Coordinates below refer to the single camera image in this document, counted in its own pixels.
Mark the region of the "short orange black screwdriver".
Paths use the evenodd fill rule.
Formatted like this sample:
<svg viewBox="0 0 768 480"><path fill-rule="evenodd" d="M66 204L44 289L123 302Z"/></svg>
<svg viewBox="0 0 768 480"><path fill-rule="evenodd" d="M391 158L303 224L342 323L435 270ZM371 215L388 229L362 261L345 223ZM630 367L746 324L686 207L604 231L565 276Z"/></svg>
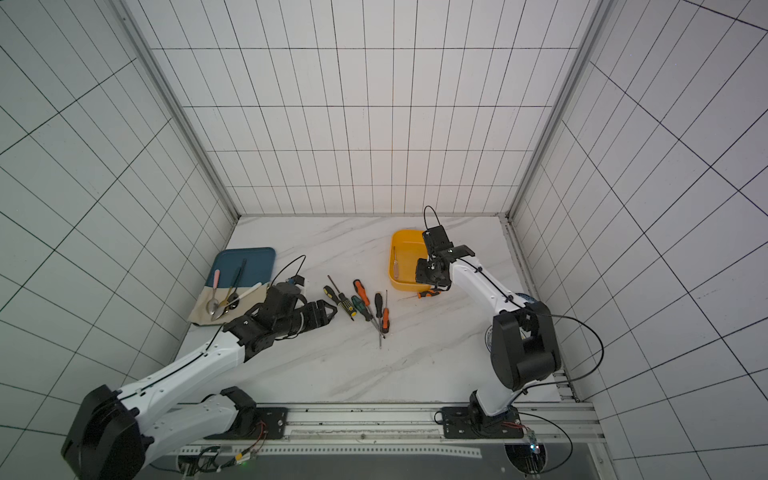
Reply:
<svg viewBox="0 0 768 480"><path fill-rule="evenodd" d="M434 297L440 295L442 292L440 290L436 289L430 289L430 290L424 290L417 294L418 298L427 298L427 297Z"/></svg>

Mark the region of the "slim black yellow-cap screwdriver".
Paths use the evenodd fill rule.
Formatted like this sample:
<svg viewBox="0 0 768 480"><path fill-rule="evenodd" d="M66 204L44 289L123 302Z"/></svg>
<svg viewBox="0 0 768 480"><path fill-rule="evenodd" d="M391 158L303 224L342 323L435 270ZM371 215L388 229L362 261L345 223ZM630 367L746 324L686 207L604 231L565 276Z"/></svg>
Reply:
<svg viewBox="0 0 768 480"><path fill-rule="evenodd" d="M379 332L379 348L382 348L383 344L383 296L380 292L377 292L374 296L374 304L375 304L375 316L377 319L377 327Z"/></svg>

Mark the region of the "small orange black screwdriver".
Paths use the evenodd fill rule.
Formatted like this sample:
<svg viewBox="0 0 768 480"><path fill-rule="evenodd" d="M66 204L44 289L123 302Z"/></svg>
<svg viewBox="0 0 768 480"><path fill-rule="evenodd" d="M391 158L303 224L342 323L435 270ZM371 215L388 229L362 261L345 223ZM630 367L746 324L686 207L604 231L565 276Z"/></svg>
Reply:
<svg viewBox="0 0 768 480"><path fill-rule="evenodd" d="M382 309L382 318L381 318L381 327L382 327L382 332L384 334L388 333L390 330L390 313L389 313L387 300L388 300L388 292L385 292L383 309Z"/></svg>

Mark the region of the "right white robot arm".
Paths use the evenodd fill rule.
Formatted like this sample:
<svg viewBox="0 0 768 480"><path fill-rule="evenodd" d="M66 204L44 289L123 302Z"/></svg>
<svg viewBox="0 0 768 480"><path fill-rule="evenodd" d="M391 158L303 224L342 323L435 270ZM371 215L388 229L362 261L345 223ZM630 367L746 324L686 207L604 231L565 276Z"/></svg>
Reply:
<svg viewBox="0 0 768 480"><path fill-rule="evenodd" d="M490 362L496 379L470 394L468 404L437 414L447 439L519 439L526 435L513 402L562 365L551 313L543 303L497 283L477 261L433 257L417 262L415 279L441 289L456 285L490 316Z"/></svg>

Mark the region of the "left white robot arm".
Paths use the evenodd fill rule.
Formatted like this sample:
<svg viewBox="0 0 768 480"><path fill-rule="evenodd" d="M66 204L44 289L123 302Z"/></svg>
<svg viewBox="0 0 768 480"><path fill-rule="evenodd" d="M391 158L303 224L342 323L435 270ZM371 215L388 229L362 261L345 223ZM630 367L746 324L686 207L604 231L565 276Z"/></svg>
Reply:
<svg viewBox="0 0 768 480"><path fill-rule="evenodd" d="M120 389L101 385L86 394L63 459L79 479L132 479L158 458L207 437L281 438L278 417L236 386L192 406L179 403L276 342L328 325L337 311L325 300L307 301L293 283L269 287L263 302L181 359Z"/></svg>

